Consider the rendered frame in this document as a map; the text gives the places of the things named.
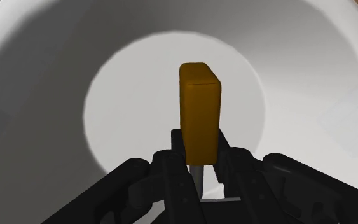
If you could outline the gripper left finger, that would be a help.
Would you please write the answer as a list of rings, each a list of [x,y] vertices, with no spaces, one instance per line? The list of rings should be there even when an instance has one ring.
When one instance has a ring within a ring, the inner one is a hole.
[[[134,224],[160,200],[165,209],[152,224],[207,224],[179,129],[171,132],[171,146],[152,162],[126,160],[42,224]]]

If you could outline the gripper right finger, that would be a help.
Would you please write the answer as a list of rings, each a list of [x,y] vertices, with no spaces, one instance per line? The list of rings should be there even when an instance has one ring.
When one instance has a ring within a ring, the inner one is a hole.
[[[358,224],[357,188],[281,153],[258,160],[220,133],[214,171],[225,197],[239,197],[243,188],[256,202],[272,194],[288,224]]]

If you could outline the yellow-handled kitchen tool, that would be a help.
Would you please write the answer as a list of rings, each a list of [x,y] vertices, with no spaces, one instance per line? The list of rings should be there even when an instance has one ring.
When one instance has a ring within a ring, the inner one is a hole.
[[[203,62],[179,68],[180,129],[196,191],[203,197],[204,167],[217,162],[221,82]]]

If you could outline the white bowl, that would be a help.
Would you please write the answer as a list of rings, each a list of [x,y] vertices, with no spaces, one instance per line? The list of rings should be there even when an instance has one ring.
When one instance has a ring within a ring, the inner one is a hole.
[[[230,144],[358,188],[353,0],[1,0],[0,224],[168,148],[184,62],[221,80]]]

